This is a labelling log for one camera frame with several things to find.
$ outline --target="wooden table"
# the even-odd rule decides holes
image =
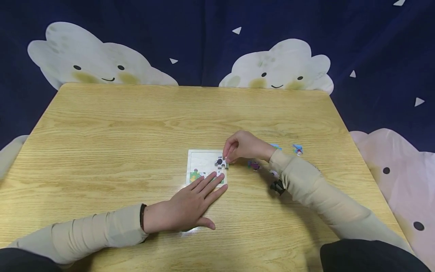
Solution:
[[[184,187],[188,149],[222,149],[245,129],[302,157],[403,234],[329,96],[322,91],[66,84],[0,184],[0,246],[49,225]],[[246,165],[206,213],[211,231],[160,233],[105,249],[90,271],[318,271],[337,237],[286,194],[274,196]]]

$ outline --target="green puzzle piece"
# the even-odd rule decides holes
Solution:
[[[194,181],[195,181],[197,178],[199,178],[200,176],[201,176],[201,175],[200,175],[200,173],[198,173],[198,171],[191,172],[190,179],[189,179],[190,183],[194,182]]]

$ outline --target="black dot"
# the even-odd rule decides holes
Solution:
[[[425,230],[425,226],[422,223],[418,222],[418,221],[414,222],[414,228],[416,230],[418,230],[418,231],[424,231]]]

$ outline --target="fabric backdrop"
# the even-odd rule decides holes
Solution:
[[[0,148],[70,81],[324,90],[435,270],[434,14],[433,0],[7,1]]]

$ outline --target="finger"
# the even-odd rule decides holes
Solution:
[[[208,194],[210,194],[216,186],[225,178],[225,175],[222,173],[219,176],[215,178],[215,180],[212,180],[207,186],[201,191],[201,196],[206,197]]]
[[[198,221],[196,222],[197,227],[207,227],[209,229],[215,230],[216,225],[211,221],[210,219],[206,217],[200,217]]]
[[[195,189],[196,186],[198,186],[198,184],[204,179],[203,176],[200,176],[199,178],[197,178],[194,182],[190,183],[188,186],[186,186],[186,188],[190,191],[192,191],[193,189]]]
[[[235,159],[239,158],[238,148],[235,148],[233,152],[231,152],[228,157],[225,159],[227,163],[233,162]]]
[[[228,151],[228,156],[230,156],[230,158],[231,158],[231,154],[234,152],[234,150],[237,149],[237,147],[238,147],[238,145],[236,145],[236,143],[234,143],[234,144],[232,144],[232,145],[230,146],[230,150]],[[226,161],[227,163],[230,162],[229,159],[228,159],[228,157],[225,158],[225,161]]]
[[[237,132],[234,133],[233,135],[231,135],[227,141],[225,142],[225,146],[224,146],[224,150],[222,151],[222,156],[223,157],[227,157],[228,156],[228,151],[230,150],[230,147],[234,144],[237,143],[237,136],[236,136]]]
[[[208,175],[205,179],[203,179],[192,191],[194,191],[195,193],[200,193],[202,191],[202,189],[204,189],[207,184],[210,183],[210,181],[216,177],[216,172],[211,173],[210,175]]]
[[[212,192],[205,198],[205,204],[207,205],[207,208],[213,204],[218,198],[225,193],[225,191],[228,189],[228,184],[224,184],[222,187],[220,187],[218,190]]]

